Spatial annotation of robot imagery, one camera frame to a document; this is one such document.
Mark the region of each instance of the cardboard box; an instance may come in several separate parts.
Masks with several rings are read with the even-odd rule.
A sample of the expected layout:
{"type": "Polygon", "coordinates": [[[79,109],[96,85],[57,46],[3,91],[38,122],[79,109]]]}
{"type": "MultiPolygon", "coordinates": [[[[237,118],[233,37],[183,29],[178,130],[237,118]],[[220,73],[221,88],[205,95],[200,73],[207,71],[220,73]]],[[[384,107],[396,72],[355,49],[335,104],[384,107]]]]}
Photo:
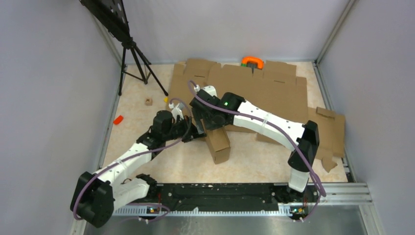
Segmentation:
{"type": "MultiPolygon", "coordinates": [[[[187,87],[187,81],[191,79],[201,87],[205,86],[209,71],[216,64],[216,62],[204,59],[188,59],[186,63],[175,64],[169,88],[169,100],[176,97],[189,105],[193,95],[187,87]]],[[[183,114],[189,115],[186,109],[183,110],[183,114]]],[[[206,131],[206,135],[206,144],[215,164],[227,161],[231,152],[231,143],[225,129],[219,128],[213,131],[206,131]]]]}
{"type": "MultiPolygon", "coordinates": [[[[215,64],[210,69],[207,84],[216,88],[218,97],[232,92],[247,99],[260,109],[281,118],[305,123],[307,114],[307,80],[295,77],[296,66],[282,62],[265,63],[263,70],[242,66],[215,64]]],[[[228,131],[253,131],[227,126],[228,131]]],[[[258,135],[260,140],[267,137],[258,135]]]]}
{"type": "Polygon", "coordinates": [[[320,146],[316,159],[322,161],[323,168],[329,172],[337,166],[333,156],[345,156],[345,122],[346,118],[334,111],[317,107],[308,108],[308,118],[319,126],[320,146]]]}

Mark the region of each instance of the wooden tabletop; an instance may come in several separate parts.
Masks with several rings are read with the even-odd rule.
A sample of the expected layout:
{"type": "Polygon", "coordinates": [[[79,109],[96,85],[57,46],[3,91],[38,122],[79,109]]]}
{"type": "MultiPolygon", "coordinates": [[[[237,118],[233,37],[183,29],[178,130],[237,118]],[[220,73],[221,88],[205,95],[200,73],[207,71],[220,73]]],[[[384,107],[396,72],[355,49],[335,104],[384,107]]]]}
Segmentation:
{"type": "MultiPolygon", "coordinates": [[[[292,62],[297,65],[297,76],[307,78],[309,107],[325,107],[311,62],[292,62]]],[[[173,64],[152,65],[156,76],[166,89],[170,86],[173,64]]],[[[127,71],[139,76],[137,66],[127,71]]],[[[104,166],[127,151],[152,124],[157,111],[165,108],[164,94],[153,77],[147,85],[126,76],[115,117],[124,116],[112,128],[104,166]],[[145,106],[146,98],[153,99],[152,106],[145,106]]],[[[290,151],[282,145],[255,141],[255,134],[228,132],[231,141],[230,159],[215,165],[206,143],[192,141],[179,143],[164,150],[151,162],[137,169],[134,175],[150,174],[159,183],[284,183],[288,182],[290,151]]],[[[337,167],[327,173],[320,160],[315,160],[314,171],[322,182],[347,182],[340,158],[334,157],[337,167]]]]}

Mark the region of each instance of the tripod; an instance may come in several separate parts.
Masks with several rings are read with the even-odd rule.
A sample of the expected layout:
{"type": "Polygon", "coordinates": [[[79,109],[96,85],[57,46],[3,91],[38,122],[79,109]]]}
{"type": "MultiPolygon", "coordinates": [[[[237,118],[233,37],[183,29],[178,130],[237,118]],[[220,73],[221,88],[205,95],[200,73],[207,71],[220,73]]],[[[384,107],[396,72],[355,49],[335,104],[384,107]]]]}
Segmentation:
{"type": "Polygon", "coordinates": [[[138,80],[148,83],[148,78],[150,75],[154,77],[161,90],[164,92],[165,96],[168,96],[167,91],[164,89],[163,85],[160,83],[159,79],[154,74],[153,70],[150,68],[150,62],[138,48],[136,42],[130,35],[130,27],[128,26],[127,15],[125,14],[124,3],[122,0],[80,0],[81,4],[84,5],[101,23],[108,31],[121,42],[123,47],[122,50],[122,62],[121,62],[121,76],[119,79],[119,90],[118,95],[122,94],[122,82],[123,74],[128,74],[138,80]],[[127,50],[130,50],[134,61],[140,71],[141,78],[132,75],[126,72],[125,65],[125,53],[127,50]],[[143,61],[144,65],[150,73],[146,76],[141,68],[138,56],[143,61]]]}
{"type": "Polygon", "coordinates": [[[163,85],[160,83],[159,79],[156,77],[156,75],[154,74],[153,70],[151,69],[151,67],[150,67],[150,64],[151,63],[147,60],[147,58],[145,57],[145,55],[138,48],[136,42],[133,41],[133,38],[130,38],[130,40],[127,41],[127,42],[121,43],[121,45],[123,47],[123,50],[122,50],[121,76],[119,78],[118,95],[121,95],[122,94],[122,92],[121,92],[122,91],[122,81],[123,81],[122,78],[123,78],[123,73],[125,73],[125,74],[128,74],[128,75],[130,75],[130,76],[138,79],[138,80],[143,81],[144,84],[147,84],[148,83],[148,78],[149,78],[149,76],[151,74],[154,77],[154,79],[156,80],[156,82],[158,83],[158,85],[160,86],[161,90],[163,90],[164,95],[165,96],[168,96],[167,91],[164,89],[163,85]],[[136,65],[138,67],[138,70],[140,71],[141,78],[139,78],[139,77],[137,77],[135,75],[132,75],[131,73],[125,71],[125,69],[126,69],[126,66],[125,66],[125,53],[127,52],[127,50],[130,50],[131,51],[131,54],[133,55],[133,58],[134,58],[134,61],[136,62],[136,65]],[[145,76],[145,74],[144,74],[144,72],[142,70],[142,67],[141,67],[140,62],[139,62],[138,57],[137,57],[137,54],[141,58],[141,60],[143,61],[144,65],[150,71],[150,73],[147,76],[145,76]]]}

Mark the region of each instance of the tripod leg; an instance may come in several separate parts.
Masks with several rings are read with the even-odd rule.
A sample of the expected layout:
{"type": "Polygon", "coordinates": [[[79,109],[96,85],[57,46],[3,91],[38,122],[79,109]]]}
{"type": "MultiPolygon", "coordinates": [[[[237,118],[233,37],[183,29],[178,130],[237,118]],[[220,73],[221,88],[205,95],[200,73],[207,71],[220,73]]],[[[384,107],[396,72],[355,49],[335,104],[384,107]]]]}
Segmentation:
{"type": "Polygon", "coordinates": [[[151,75],[154,77],[154,79],[156,80],[156,82],[158,83],[158,85],[160,86],[160,88],[163,90],[164,95],[168,96],[167,91],[164,89],[163,85],[160,83],[159,79],[156,77],[156,75],[154,74],[153,70],[150,68],[150,66],[147,63],[147,58],[145,58],[144,54],[139,50],[139,48],[137,46],[134,47],[138,53],[138,55],[140,56],[140,58],[143,60],[145,66],[148,68],[148,70],[150,71],[151,75]]]}
{"type": "Polygon", "coordinates": [[[140,62],[139,62],[139,60],[138,60],[138,58],[137,58],[137,54],[136,54],[136,52],[134,51],[134,48],[131,48],[131,53],[133,54],[134,61],[136,62],[136,65],[137,65],[137,67],[138,67],[138,70],[140,71],[140,74],[141,74],[141,79],[139,79],[139,80],[143,81],[143,82],[144,82],[144,84],[147,84],[147,80],[145,79],[144,72],[143,72],[142,67],[141,67],[141,65],[140,65],[140,62]]]}
{"type": "Polygon", "coordinates": [[[119,90],[118,90],[118,95],[121,96],[121,90],[122,90],[122,77],[124,75],[124,70],[125,70],[125,52],[126,52],[126,48],[124,47],[124,49],[122,50],[122,62],[121,62],[121,76],[119,78],[119,90]]]}

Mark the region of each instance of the gray wall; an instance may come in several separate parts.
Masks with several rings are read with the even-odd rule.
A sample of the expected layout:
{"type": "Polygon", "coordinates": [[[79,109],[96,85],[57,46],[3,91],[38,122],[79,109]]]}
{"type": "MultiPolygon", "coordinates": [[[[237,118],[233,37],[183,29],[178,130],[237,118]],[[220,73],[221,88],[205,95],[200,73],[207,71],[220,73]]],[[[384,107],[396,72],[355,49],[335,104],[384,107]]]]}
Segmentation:
{"type": "MultiPolygon", "coordinates": [[[[312,60],[348,0],[129,0],[131,34],[153,63],[189,57],[312,60]]],[[[119,51],[121,46],[116,41],[119,51]]],[[[127,62],[133,63],[130,53],[127,62]]]]}
{"type": "Polygon", "coordinates": [[[77,0],[2,1],[0,22],[0,233],[67,234],[119,66],[77,0]]]}
{"type": "Polygon", "coordinates": [[[321,64],[387,234],[415,223],[415,1],[359,1],[321,64]]]}

